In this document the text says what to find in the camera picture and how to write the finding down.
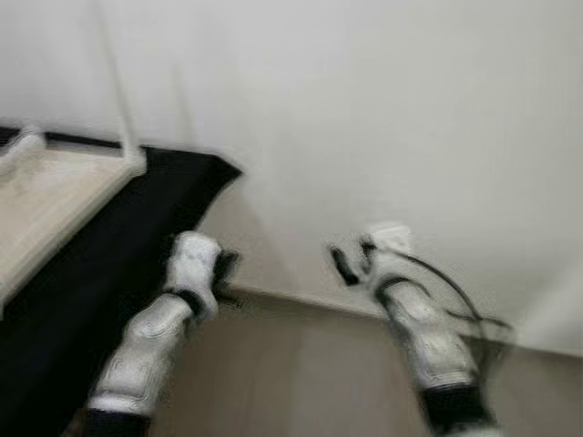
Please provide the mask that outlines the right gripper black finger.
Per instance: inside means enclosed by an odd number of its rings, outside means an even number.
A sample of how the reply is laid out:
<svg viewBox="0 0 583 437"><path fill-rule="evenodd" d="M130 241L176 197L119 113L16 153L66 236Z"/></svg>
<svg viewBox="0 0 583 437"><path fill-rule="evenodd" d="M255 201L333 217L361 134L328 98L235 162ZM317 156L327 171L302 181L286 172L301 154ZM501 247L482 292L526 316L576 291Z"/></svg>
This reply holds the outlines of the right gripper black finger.
<svg viewBox="0 0 583 437"><path fill-rule="evenodd" d="M344 249L334 245L330 246L330 258L332 258L332 264L334 270L337 271L337 275L341 278L342 283L346 287L358 286L361 283L361 275L355 271L353 265Z"/></svg>

